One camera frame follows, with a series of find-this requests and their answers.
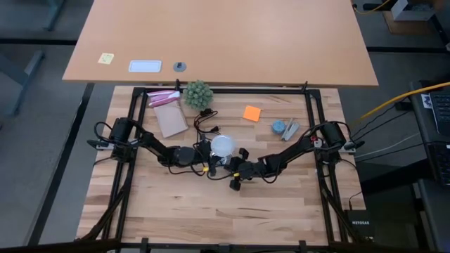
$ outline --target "orange sticky note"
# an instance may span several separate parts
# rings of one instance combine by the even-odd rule
[[[254,122],[258,122],[260,114],[261,114],[261,109],[247,105],[247,107],[245,108],[245,112],[244,112],[244,119],[249,119]]]

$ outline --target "keyboard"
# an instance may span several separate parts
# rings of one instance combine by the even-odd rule
[[[437,132],[450,136],[450,93],[434,91],[430,93]]]
[[[435,180],[443,186],[450,187],[450,145],[444,143],[429,144],[428,159],[435,168]]]

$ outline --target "white box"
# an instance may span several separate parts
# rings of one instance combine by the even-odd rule
[[[413,4],[409,0],[398,0],[391,9],[392,17],[395,21],[427,21],[435,14],[431,5],[429,10],[424,11],[413,11],[411,10],[412,6]]]

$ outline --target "gray floor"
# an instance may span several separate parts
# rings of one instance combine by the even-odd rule
[[[0,37],[76,39],[91,4],[92,0],[67,0],[55,31],[45,32],[41,28],[48,13],[45,0],[3,0],[0,3]],[[450,8],[447,6],[445,12],[439,14],[446,29],[450,29],[448,13]],[[442,46],[438,36],[391,35],[379,13],[358,16],[358,21],[367,46]],[[33,51],[38,49],[44,50],[46,59],[32,82],[20,115],[1,119],[4,125],[0,131],[0,247],[27,242],[85,87],[85,84],[61,81],[72,54],[72,46],[0,44],[0,53],[23,67]],[[388,98],[407,91],[410,81],[432,79],[450,71],[450,57],[443,55],[371,53],[370,57],[380,87],[370,91],[340,89],[348,122]],[[0,84],[0,111],[4,111],[18,90],[2,74]],[[86,139],[94,137],[94,122],[105,119],[112,92],[112,85],[95,86],[41,243],[71,241],[75,236],[96,156],[96,152],[87,146]],[[390,112],[380,122],[397,114],[395,111]],[[392,145],[417,131],[411,113],[367,135],[364,138],[366,145],[359,150],[358,155]],[[420,143],[419,137],[402,143],[398,148],[415,143]],[[413,148],[374,159],[372,164],[358,164],[359,173],[361,178],[368,178],[424,156],[422,148]],[[370,196],[366,198],[366,204],[378,221],[377,235],[381,243],[415,245],[410,233],[409,218],[412,214],[407,188]],[[386,209],[395,209],[399,215],[387,218]]]

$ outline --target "yellow sticky note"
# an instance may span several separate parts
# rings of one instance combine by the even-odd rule
[[[98,63],[101,64],[111,64],[114,58],[114,53],[102,53],[100,59],[98,59]]]
[[[245,112],[244,112],[244,119],[249,119],[254,122],[258,122],[260,114],[261,114],[261,109],[247,105],[247,107],[245,108]]]

